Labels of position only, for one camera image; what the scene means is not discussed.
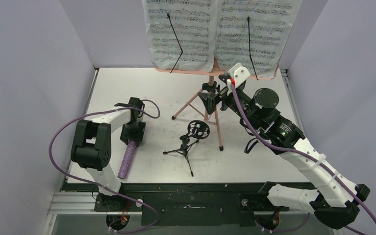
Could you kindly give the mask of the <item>purple glitter microphone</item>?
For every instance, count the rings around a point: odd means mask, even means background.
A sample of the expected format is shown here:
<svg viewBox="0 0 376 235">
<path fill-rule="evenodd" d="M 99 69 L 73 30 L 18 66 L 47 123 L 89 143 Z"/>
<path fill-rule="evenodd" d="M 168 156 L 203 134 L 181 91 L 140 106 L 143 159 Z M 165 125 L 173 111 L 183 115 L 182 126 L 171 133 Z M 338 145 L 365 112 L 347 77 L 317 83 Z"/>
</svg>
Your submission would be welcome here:
<svg viewBox="0 0 376 235">
<path fill-rule="evenodd" d="M 138 145 L 137 145 L 136 141 L 129 141 L 128 142 L 128 145 L 125 149 L 125 153 L 124 153 L 124 156 L 123 156 L 123 159 L 122 159 L 122 162 L 121 162 L 121 166 L 120 166 L 120 169 L 119 169 L 118 178 L 120 178 L 120 179 L 126 179 L 127 178 L 129 171 L 130 171 L 130 168 L 131 168 L 132 161 L 133 161 L 135 153 L 137 151 L 137 147 L 138 147 Z"/>
</svg>

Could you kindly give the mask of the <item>pink folding music stand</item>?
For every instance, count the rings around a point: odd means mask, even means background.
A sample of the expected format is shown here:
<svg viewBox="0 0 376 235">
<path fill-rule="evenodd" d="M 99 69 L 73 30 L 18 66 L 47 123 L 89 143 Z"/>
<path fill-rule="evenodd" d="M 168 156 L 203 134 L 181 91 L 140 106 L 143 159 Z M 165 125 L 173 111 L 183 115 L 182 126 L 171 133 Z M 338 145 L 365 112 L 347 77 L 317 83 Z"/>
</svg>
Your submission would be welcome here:
<svg viewBox="0 0 376 235">
<path fill-rule="evenodd" d="M 145 0 L 150 59 L 158 71 L 209 76 L 197 97 L 217 116 L 230 88 L 247 77 L 273 79 L 299 0 Z"/>
</svg>

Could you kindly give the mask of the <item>black microphone shock-mount stand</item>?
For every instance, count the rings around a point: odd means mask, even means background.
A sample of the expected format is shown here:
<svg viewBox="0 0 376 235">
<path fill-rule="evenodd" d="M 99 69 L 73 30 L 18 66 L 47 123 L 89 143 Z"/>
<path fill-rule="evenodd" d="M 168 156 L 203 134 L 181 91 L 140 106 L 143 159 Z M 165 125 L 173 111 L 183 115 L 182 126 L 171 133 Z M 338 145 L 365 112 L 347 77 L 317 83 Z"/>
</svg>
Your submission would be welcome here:
<svg viewBox="0 0 376 235">
<path fill-rule="evenodd" d="M 178 153 L 183 156 L 189 166 L 191 176 L 194 177 L 188 153 L 194 144 L 198 143 L 200 140 L 208 138 L 209 134 L 210 127 L 206 122 L 201 120 L 193 120 L 187 126 L 187 133 L 179 137 L 179 140 L 181 141 L 179 149 L 164 151 L 163 155 Z"/>
</svg>

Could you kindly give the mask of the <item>sheet music page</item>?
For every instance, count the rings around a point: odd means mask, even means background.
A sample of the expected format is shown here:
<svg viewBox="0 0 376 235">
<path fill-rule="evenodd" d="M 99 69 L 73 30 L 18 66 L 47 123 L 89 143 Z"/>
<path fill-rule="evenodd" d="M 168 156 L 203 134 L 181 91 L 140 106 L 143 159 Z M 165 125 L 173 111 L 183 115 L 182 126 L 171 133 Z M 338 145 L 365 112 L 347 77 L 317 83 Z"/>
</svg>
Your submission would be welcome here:
<svg viewBox="0 0 376 235">
<path fill-rule="evenodd" d="M 150 61 L 156 68 L 213 69 L 217 1 L 144 0 L 142 5 Z"/>
<path fill-rule="evenodd" d="M 301 0 L 219 0 L 215 59 L 222 70 L 241 63 L 273 79 Z"/>
</svg>

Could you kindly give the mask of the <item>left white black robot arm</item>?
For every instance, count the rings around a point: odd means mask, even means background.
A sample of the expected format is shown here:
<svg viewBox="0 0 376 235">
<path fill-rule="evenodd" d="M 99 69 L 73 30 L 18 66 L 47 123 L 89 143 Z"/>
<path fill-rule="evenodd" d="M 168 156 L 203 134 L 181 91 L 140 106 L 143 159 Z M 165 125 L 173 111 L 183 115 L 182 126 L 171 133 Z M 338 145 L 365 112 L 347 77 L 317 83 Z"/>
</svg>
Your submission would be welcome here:
<svg viewBox="0 0 376 235">
<path fill-rule="evenodd" d="M 107 197 L 108 206 L 114 211 L 122 210 L 126 197 L 122 194 L 122 183 L 109 164 L 112 155 L 112 134 L 122 129 L 120 140 L 127 147 L 136 148 L 143 140 L 146 123 L 143 122 L 144 103 L 131 97 L 123 108 L 92 120 L 79 120 L 71 149 L 71 160 L 85 169 L 99 186 L 99 192 Z"/>
</svg>

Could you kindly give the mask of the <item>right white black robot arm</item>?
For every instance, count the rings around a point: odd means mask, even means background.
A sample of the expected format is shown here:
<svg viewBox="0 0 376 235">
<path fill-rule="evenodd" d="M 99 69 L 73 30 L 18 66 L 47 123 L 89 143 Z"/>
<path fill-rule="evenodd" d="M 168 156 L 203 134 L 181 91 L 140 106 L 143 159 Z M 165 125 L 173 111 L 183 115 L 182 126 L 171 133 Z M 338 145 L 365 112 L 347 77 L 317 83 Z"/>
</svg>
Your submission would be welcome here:
<svg viewBox="0 0 376 235">
<path fill-rule="evenodd" d="M 243 84 L 221 76 L 226 86 L 217 93 L 198 94 L 207 113 L 216 111 L 218 104 L 240 117 L 240 124 L 269 148 L 289 162 L 313 185 L 299 189 L 275 182 L 266 182 L 257 196 L 263 210 L 272 207 L 297 209 L 313 214 L 324 225 L 339 230 L 353 223 L 370 189 L 348 180 L 318 153 L 303 131 L 277 109 L 279 97 L 269 88 L 258 89 L 253 96 L 243 92 Z"/>
</svg>

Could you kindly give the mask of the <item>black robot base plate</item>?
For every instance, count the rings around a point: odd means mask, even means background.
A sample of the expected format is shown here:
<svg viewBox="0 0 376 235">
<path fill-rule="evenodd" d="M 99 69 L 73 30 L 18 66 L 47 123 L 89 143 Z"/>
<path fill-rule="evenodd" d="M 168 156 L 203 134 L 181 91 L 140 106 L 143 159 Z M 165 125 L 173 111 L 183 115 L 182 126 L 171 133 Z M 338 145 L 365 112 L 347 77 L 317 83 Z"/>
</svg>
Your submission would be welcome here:
<svg viewBox="0 0 376 235">
<path fill-rule="evenodd" d="M 277 211 L 289 211 L 288 207 L 269 205 L 258 195 L 262 186 L 263 183 L 125 183 L 125 195 L 141 199 L 150 209 L 134 202 L 125 209 L 100 200 L 96 186 L 91 184 L 65 183 L 62 192 L 96 193 L 95 211 L 140 216 L 143 226 L 155 220 L 158 226 L 254 226 L 250 212 L 269 217 Z"/>
</svg>

